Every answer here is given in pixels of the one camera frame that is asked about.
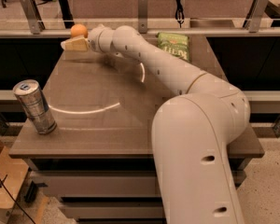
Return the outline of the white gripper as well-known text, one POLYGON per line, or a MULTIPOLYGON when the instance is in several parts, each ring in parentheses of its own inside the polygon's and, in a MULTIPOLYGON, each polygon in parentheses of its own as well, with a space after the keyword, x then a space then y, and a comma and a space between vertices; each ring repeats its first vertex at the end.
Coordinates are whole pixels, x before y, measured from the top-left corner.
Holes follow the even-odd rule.
POLYGON ((89 47, 99 53, 115 53, 113 45, 114 30, 99 24, 89 31, 88 39, 83 35, 64 40, 61 43, 63 50, 87 51, 89 47))

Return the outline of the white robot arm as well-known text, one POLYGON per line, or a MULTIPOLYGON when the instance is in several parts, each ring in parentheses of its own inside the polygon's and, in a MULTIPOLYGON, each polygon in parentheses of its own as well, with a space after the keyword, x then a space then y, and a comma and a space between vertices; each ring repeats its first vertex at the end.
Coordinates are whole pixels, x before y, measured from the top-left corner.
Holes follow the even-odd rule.
POLYGON ((245 224, 227 149, 249 123, 242 91, 151 45, 130 26, 76 24, 62 47, 134 58, 173 93, 151 131, 167 224, 245 224))

